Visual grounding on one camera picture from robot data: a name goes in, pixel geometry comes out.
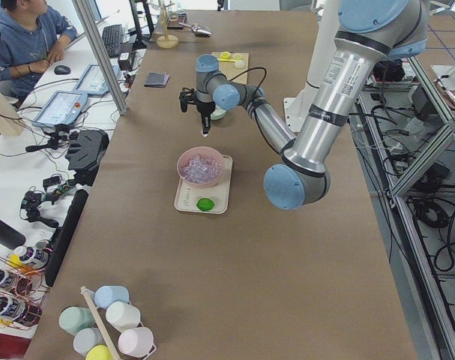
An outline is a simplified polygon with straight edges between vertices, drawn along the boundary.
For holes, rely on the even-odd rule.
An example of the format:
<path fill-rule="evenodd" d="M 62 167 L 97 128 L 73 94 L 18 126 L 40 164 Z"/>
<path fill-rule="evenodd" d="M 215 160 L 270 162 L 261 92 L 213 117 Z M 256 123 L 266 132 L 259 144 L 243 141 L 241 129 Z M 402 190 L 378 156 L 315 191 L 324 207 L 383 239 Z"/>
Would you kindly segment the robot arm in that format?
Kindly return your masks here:
<path fill-rule="evenodd" d="M 325 158 L 361 88 L 375 64 L 424 51 L 430 2 L 327 1 L 322 26 L 328 17 L 338 22 L 331 37 L 336 51 L 299 133 L 282 122 L 259 87 L 229 81 L 213 55 L 196 60 L 193 102 L 201 115 L 202 132 L 209 132 L 215 107 L 245 108 L 281 157 L 282 162 L 268 169 L 263 181 L 267 198 L 279 209 L 298 209 L 328 192 Z"/>

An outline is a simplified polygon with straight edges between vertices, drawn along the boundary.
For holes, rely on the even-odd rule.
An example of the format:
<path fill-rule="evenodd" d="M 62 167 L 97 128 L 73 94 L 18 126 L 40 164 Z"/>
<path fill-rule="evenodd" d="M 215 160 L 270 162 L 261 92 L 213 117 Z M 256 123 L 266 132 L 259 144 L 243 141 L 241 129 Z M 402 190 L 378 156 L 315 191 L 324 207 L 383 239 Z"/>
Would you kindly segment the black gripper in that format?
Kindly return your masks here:
<path fill-rule="evenodd" d="M 202 134 L 209 134 L 211 129 L 211 114 L 214 112 L 214 102 L 197 100 L 196 109 L 201 115 Z"/>

